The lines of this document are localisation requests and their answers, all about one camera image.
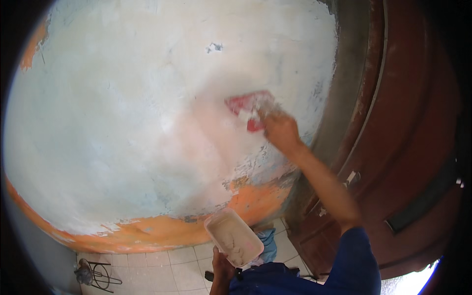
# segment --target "white plaster compound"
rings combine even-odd
[[[58,1],[49,35],[14,80],[6,173],[54,227],[100,235],[293,169],[223,99],[268,89],[310,142],[337,43],[327,7],[296,0]]]

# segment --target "blue shirt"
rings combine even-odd
[[[380,272],[363,228],[351,228],[339,242],[339,249],[324,285],[299,278],[283,263],[269,262],[233,278],[231,295],[239,294],[380,294]]]

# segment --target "plastic container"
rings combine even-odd
[[[208,217],[203,223],[220,252],[228,254],[234,267],[242,267],[264,251],[264,244],[231,208]]]

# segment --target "wooden door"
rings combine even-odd
[[[378,73],[376,90],[356,140],[339,149],[349,153],[332,168],[341,180],[361,174],[349,190],[385,279],[424,268],[447,245],[461,195],[454,158],[460,102],[448,57],[414,1],[379,3],[372,1],[371,22],[380,5],[385,30],[371,26],[370,40],[384,34],[383,54],[364,71]],[[301,223],[288,218],[289,238],[315,275],[327,273],[340,227],[315,195],[305,213]]]

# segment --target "person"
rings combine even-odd
[[[360,209],[335,174],[302,142],[296,121],[283,111],[259,111],[264,135],[304,173],[323,206],[341,227],[332,270],[324,285],[294,275],[283,263],[269,262],[243,271],[227,255],[213,249],[214,279],[210,295],[226,294],[380,294],[380,272],[369,238],[362,228]]]

